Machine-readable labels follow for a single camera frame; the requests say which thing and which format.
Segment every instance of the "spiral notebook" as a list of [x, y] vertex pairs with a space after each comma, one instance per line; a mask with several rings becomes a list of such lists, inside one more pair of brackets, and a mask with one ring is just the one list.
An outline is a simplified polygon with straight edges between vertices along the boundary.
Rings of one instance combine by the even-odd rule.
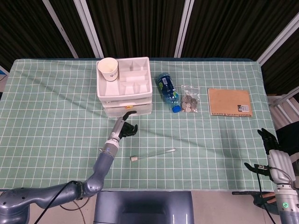
[[248, 91], [208, 89], [208, 95], [211, 115], [252, 117]]

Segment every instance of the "black curtain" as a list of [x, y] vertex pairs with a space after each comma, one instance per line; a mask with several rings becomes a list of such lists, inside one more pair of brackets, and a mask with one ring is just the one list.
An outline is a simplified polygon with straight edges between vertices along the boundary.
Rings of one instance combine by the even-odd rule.
[[105, 57], [173, 57], [184, 0], [88, 0]]
[[281, 95], [299, 86], [299, 29], [265, 62], [262, 72], [267, 93]]
[[257, 60], [298, 12], [297, 0], [195, 0], [182, 57]]
[[0, 2], [0, 65], [19, 58], [73, 58], [41, 0]]
[[94, 57], [93, 49], [72, 0], [50, 0], [54, 11], [69, 37], [78, 57]]

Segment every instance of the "table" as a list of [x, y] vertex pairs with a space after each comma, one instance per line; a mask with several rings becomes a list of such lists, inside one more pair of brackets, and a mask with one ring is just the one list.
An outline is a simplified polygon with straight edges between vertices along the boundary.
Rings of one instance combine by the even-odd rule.
[[[0, 188], [48, 187], [85, 180], [115, 119], [96, 96], [96, 61], [20, 59], [0, 101]], [[153, 112], [138, 124], [106, 176], [105, 189], [257, 190], [244, 162], [267, 164], [257, 129], [274, 133], [257, 62], [150, 61]], [[154, 77], [169, 72], [176, 86], [200, 86], [199, 113], [171, 113]], [[249, 90], [253, 117], [211, 116], [207, 89]], [[173, 154], [130, 162], [129, 157], [175, 147]], [[264, 189], [273, 189], [267, 177]]]

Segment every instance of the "paper cup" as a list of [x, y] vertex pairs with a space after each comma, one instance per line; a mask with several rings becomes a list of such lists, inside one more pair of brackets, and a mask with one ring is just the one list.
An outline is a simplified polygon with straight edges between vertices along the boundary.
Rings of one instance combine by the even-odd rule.
[[114, 81], [118, 77], [118, 62], [111, 57], [103, 58], [98, 63], [98, 69], [107, 81]]

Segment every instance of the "white plastic drawer organizer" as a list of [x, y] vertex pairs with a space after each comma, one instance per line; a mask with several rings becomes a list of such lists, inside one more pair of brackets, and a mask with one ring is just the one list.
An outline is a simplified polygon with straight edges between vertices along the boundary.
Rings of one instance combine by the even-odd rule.
[[135, 115], [150, 114], [152, 111], [152, 85], [148, 57], [117, 59], [118, 78], [107, 81], [98, 69], [97, 92], [109, 117], [120, 117], [128, 111]]

